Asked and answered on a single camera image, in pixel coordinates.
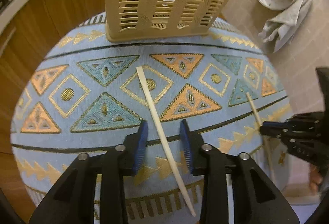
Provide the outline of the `thin wooden chopstick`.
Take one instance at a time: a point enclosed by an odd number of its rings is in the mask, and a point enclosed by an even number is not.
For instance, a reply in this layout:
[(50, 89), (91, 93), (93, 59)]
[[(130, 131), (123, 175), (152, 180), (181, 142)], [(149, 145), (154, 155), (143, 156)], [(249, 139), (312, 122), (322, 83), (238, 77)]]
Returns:
[[(257, 123), (257, 125), (260, 129), (260, 127), (262, 126), (262, 121), (260, 119), (258, 111), (256, 110), (256, 107), (255, 107), (254, 102), (251, 98), (251, 95), (250, 95), (249, 92), (246, 92), (245, 95), (248, 99), (248, 102), (249, 102), (249, 104), (251, 106), (251, 109), (253, 111), (253, 114), (255, 116), (256, 123)], [(262, 136), (262, 138), (263, 138), (263, 146), (264, 146), (264, 149), (265, 149), (266, 158), (267, 158), (267, 161), (268, 161), (270, 179), (272, 180), (272, 182), (274, 184), (276, 184), (276, 178), (275, 178), (274, 167), (273, 167), (273, 162), (272, 162), (272, 155), (271, 155), (271, 152), (270, 152), (270, 146), (269, 146), (269, 143), (268, 143), (268, 139), (264, 135)]]

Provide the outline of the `long white chopstick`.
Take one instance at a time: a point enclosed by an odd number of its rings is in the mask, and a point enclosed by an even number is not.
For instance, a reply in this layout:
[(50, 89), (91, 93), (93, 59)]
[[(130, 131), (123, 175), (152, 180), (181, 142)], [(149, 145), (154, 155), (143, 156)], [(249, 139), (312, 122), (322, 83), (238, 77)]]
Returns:
[(186, 186), (185, 186), (185, 184), (183, 182), (183, 179), (182, 179), (182, 177), (181, 177), (181, 175), (178, 171), (176, 161), (173, 158), (173, 154), (171, 152), (171, 149), (169, 147), (166, 135), (165, 135), (164, 130), (162, 128), (160, 118), (158, 116), (156, 107), (153, 103), (153, 99), (152, 99), (151, 94), (149, 92), (148, 84), (147, 84), (146, 77), (144, 75), (143, 68), (142, 67), (136, 67), (136, 71), (137, 71), (137, 75), (138, 75), (140, 84), (142, 86), (143, 92), (144, 92), (145, 99), (146, 99), (147, 104), (148, 104), (148, 108), (150, 110), (150, 114), (152, 116), (154, 125), (156, 127), (158, 136), (160, 138), (164, 153), (165, 153), (165, 155), (167, 157), (167, 160), (169, 162), (169, 166), (171, 168), (171, 171), (172, 171), (172, 173), (175, 177), (176, 183), (177, 183), (177, 185), (178, 185), (178, 187), (181, 191), (183, 199), (185, 200), (186, 205), (190, 210), (190, 213), (193, 215), (193, 217), (196, 217), (196, 212), (195, 212), (194, 206), (192, 205), (192, 202), (190, 200), (190, 197), (189, 197), (189, 194), (187, 192)]

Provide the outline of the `grey dish cloth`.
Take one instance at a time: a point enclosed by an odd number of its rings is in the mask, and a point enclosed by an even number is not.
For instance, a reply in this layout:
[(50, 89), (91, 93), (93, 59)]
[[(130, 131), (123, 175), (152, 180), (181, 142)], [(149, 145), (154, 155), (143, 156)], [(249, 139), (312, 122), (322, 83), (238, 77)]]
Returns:
[(289, 8), (276, 17), (265, 22), (263, 30), (258, 34), (264, 46), (264, 51), (276, 53), (285, 44), (290, 43), (296, 31), (308, 15), (313, 0), (297, 0)]

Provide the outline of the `blue patterned woven mat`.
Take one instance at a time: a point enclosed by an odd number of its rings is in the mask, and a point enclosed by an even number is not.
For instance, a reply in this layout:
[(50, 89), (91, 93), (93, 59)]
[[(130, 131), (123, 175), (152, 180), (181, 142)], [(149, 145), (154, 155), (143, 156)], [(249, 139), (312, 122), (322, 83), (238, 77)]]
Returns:
[(207, 36), (111, 43), (105, 15), (64, 36), (20, 96), (11, 123), (18, 169), (34, 204), (79, 153), (92, 156), (148, 122), (144, 163), (124, 180), (130, 223), (197, 223), (186, 207), (140, 85), (142, 67), (173, 158), (196, 212), (203, 178), (189, 173), (179, 138), (182, 119), (223, 153), (247, 152), (269, 170), (249, 98), (263, 121), (292, 115), (289, 98), (264, 53), (216, 19)]

